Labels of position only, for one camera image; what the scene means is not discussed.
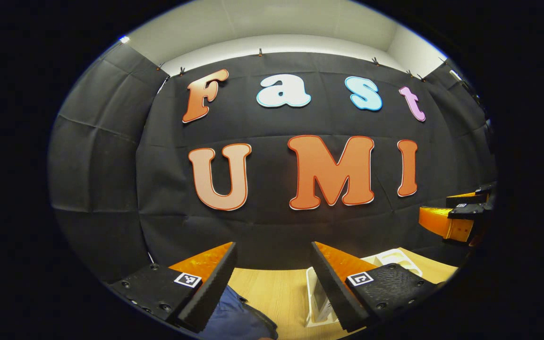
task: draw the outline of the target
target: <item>white wall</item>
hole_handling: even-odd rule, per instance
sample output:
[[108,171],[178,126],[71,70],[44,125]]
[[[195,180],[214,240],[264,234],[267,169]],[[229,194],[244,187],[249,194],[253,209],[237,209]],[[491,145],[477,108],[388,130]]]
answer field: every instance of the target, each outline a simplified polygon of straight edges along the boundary
[[332,37],[305,34],[271,34],[224,41],[223,43],[216,43],[183,54],[164,63],[161,68],[169,75],[177,75],[180,67],[185,67],[186,71],[188,71],[212,62],[255,55],[259,53],[259,48],[262,49],[264,54],[273,52],[319,52],[368,61],[375,57],[382,65],[406,72],[405,67],[382,50]]
[[413,75],[425,77],[446,60],[446,56],[408,28],[398,25],[388,54]]

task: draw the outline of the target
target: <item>letter f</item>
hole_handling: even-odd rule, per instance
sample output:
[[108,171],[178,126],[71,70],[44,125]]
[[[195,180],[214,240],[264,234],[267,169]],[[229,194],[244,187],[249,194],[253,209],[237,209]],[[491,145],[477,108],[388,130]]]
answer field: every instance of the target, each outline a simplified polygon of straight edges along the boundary
[[218,95],[218,82],[216,80],[224,81],[228,79],[228,75],[226,69],[220,69],[220,71],[204,76],[188,85],[188,90],[190,90],[188,109],[182,118],[182,122],[189,123],[203,118],[209,112],[209,106],[205,106],[205,97],[212,102]]

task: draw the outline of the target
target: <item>white ceiling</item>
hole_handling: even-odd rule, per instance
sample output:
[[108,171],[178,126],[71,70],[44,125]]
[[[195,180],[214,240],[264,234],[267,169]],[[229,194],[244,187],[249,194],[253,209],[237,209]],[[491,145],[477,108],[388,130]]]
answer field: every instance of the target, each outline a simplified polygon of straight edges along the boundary
[[194,0],[127,36],[159,65],[214,43],[269,34],[334,37],[387,51],[397,26],[349,0]]

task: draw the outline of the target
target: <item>black fabric backdrop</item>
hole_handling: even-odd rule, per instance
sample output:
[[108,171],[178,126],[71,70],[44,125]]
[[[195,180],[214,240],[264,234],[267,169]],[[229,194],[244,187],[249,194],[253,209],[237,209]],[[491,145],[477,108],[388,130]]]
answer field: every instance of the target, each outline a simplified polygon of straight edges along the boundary
[[84,72],[52,127],[50,200],[75,253],[116,281],[150,262],[138,219],[136,148],[167,74],[116,43]]
[[[220,82],[209,114],[182,122],[190,82],[219,69]],[[395,247],[416,249],[440,243],[441,237],[419,226],[421,205],[443,206],[445,196],[471,191],[496,180],[493,157],[484,136],[484,114],[462,86],[439,67],[429,81],[371,62],[330,54],[283,52],[245,56],[191,69],[173,76],[153,101],[136,151],[139,217],[147,247],[155,261],[177,261],[229,241],[238,244],[238,267],[300,269],[309,267],[308,243],[320,241],[356,256]],[[255,100],[261,80],[289,73],[301,77],[311,102],[302,108],[264,108]],[[350,101],[348,76],[371,79],[383,106],[359,110]],[[425,122],[411,114],[399,94],[408,86],[419,98]],[[328,206],[294,211],[297,158],[290,138],[315,134],[323,138],[337,161],[351,136],[368,136],[371,153],[369,204]],[[397,142],[417,142],[417,192],[399,197],[401,154]],[[188,153],[213,148],[213,184],[230,191],[225,145],[248,143],[248,199],[235,211],[218,211],[196,195]],[[323,197],[316,187],[316,195]]]

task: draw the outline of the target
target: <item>blue cloth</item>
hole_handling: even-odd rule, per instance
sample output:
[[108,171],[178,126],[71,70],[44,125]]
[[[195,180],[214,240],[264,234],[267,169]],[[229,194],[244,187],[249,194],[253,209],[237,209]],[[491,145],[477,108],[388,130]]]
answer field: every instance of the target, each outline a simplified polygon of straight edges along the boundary
[[278,339],[276,323],[245,303],[230,286],[226,286],[205,329],[196,334],[203,340]]

